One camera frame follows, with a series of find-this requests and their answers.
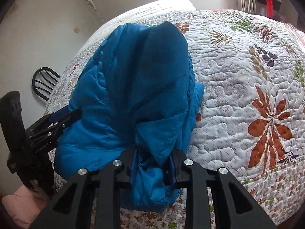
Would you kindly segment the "yellow wall socket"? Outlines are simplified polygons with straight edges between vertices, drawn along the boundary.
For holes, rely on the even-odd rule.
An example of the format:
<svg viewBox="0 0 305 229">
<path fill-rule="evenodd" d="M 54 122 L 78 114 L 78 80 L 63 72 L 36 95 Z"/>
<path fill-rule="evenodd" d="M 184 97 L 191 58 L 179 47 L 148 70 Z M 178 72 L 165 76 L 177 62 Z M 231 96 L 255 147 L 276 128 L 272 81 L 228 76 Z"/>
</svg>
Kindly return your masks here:
<svg viewBox="0 0 305 229">
<path fill-rule="evenodd" d="M 79 28 L 78 27 L 75 27 L 73 30 L 74 30 L 75 33 L 79 32 Z"/>
</svg>

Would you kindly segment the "blue puffer jacket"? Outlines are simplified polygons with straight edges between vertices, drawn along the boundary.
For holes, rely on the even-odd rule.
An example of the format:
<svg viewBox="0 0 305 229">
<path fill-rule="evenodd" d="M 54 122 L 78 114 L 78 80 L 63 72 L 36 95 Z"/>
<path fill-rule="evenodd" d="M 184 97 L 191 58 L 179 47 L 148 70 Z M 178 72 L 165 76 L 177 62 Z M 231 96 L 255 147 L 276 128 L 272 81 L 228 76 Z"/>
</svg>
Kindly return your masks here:
<svg viewBox="0 0 305 229">
<path fill-rule="evenodd" d="M 132 188 L 121 191 L 121 206 L 164 211 L 178 196 L 165 164 L 173 149 L 188 149 L 203 94 L 174 24 L 119 26 L 79 76 L 68 108 L 81 118 L 58 140 L 56 173 L 69 179 L 81 168 L 101 170 L 135 149 Z"/>
</svg>

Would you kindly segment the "white wall mounted handset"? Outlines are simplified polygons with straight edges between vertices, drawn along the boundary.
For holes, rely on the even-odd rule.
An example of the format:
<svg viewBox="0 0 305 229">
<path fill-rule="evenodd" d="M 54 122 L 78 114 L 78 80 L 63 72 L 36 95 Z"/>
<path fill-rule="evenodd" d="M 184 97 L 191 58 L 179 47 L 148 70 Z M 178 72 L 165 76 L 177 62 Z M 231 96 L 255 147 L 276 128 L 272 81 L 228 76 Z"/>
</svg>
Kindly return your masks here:
<svg viewBox="0 0 305 229">
<path fill-rule="evenodd" d="M 92 9 L 94 10 L 94 12 L 95 12 L 96 15 L 98 16 L 99 20 L 100 20 L 102 23 L 104 23 L 104 21 L 103 21 L 101 15 L 100 15 L 100 14 L 98 13 L 98 11 L 97 11 L 97 8 L 96 8 L 96 5 L 95 5 L 94 1 L 93 1 L 93 0 L 86 0 L 86 2 L 87 2 L 87 5 L 89 5 L 89 6 L 92 7 Z"/>
</svg>

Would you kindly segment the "pink cushion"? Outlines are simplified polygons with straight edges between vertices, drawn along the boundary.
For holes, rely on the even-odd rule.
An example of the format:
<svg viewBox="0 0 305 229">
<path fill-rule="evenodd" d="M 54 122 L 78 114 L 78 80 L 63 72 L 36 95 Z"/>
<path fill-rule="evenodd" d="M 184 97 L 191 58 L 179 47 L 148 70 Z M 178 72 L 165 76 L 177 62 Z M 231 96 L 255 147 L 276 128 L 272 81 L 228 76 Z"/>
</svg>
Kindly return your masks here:
<svg viewBox="0 0 305 229">
<path fill-rule="evenodd" d="M 1 198 L 4 208 L 19 228 L 29 228 L 47 204 L 42 196 L 21 185 L 14 194 Z"/>
</svg>

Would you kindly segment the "floral quilted bedspread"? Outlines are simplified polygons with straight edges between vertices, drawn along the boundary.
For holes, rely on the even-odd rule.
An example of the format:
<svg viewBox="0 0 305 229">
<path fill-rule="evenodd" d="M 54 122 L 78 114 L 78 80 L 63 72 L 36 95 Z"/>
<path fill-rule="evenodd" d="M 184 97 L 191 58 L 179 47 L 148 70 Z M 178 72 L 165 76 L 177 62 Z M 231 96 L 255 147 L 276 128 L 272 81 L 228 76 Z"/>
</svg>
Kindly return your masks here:
<svg viewBox="0 0 305 229">
<path fill-rule="evenodd" d="M 96 30 L 53 89 L 46 113 L 66 106 L 85 64 L 118 26 L 164 21 L 183 33 L 205 85 L 189 156 L 228 168 L 278 228 L 304 228 L 304 32 L 238 10 L 160 0 Z"/>
</svg>

